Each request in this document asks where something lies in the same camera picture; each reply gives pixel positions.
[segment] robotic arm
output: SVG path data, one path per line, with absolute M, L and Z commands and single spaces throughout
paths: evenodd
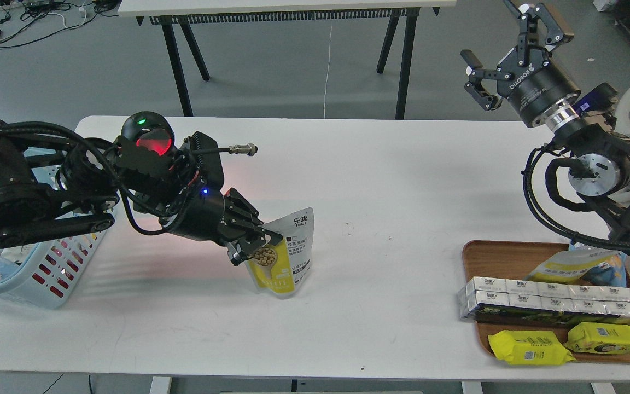
M 167 120 L 153 112 L 129 117 L 114 142 L 50 123 L 0 120 L 0 248 L 108 229 L 114 218 L 107 211 L 120 201 L 141 234 L 212 240 L 239 265 L 282 236 L 261 227 L 259 212 L 237 190 L 221 194 L 220 153 L 254 155 L 257 147 L 218 148 L 195 132 L 177 148 Z M 161 229 L 140 228 L 128 199 L 158 217 Z
M 500 60 L 497 68 L 483 69 L 470 50 L 460 54 L 468 64 L 465 89 L 486 110 L 500 107 L 506 99 L 529 128 L 547 125 L 552 141 L 535 149 L 523 171 L 523 190 L 533 215 L 549 229 L 568 239 L 630 255 L 630 205 L 610 198 L 630 185 L 630 138 L 615 132 L 614 105 L 617 92 L 602 83 L 580 97 L 580 89 L 556 63 L 552 52 L 570 42 L 574 34 L 550 5 L 515 7 L 503 0 L 518 23 L 517 45 Z M 539 37 L 538 22 L 547 29 Z M 497 95 L 482 86 L 484 79 L 497 81 Z M 555 156 L 547 167 L 545 182 L 550 198 L 573 211 L 595 212 L 607 223 L 609 239 L 597 239 L 570 230 L 549 217 L 533 194 L 533 170 L 544 154 Z M 557 170 L 567 167 L 568 180 L 583 202 L 572 202 L 558 192 Z

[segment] bag of beans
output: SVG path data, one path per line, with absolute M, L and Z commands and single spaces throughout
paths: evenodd
M 312 208 L 264 224 L 283 235 L 278 245 L 266 245 L 247 260 L 247 269 L 257 289 L 289 298 L 298 291 L 312 266 L 310 262 L 315 216 Z

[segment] plastic basket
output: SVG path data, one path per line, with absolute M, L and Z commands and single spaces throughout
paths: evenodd
M 26 153 L 49 152 L 45 149 L 29 149 Z M 56 166 L 33 169 L 38 182 L 53 187 L 56 187 L 56 172 Z M 103 233 L 76 235 L 35 244 L 18 271 L 0 281 L 0 298 L 50 309 L 61 306 L 72 294 L 103 239 Z

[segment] yellow snack bag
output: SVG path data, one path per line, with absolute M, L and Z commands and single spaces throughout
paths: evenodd
M 630 352 L 630 325 L 581 322 L 568 332 L 563 346 L 576 352 L 625 354 Z
M 488 335 L 498 360 L 510 365 L 562 365 L 575 357 L 561 345 L 553 331 L 500 331 Z
M 283 235 L 278 245 L 266 245 L 247 260 L 247 269 L 259 290 L 279 298 L 292 297 L 310 271 L 315 216 L 312 208 L 264 224 Z

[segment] red light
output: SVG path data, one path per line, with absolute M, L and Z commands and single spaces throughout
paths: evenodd
M 137 140 L 135 145 L 145 147 L 153 152 L 157 152 L 159 155 L 163 155 L 172 147 L 172 140 Z
M 135 145 L 152 150 L 152 152 L 157 152 L 159 155 L 163 155 L 172 148 L 173 138 L 172 134 L 170 134 L 167 130 L 163 128 L 155 128 L 151 132 L 147 132 L 138 138 Z

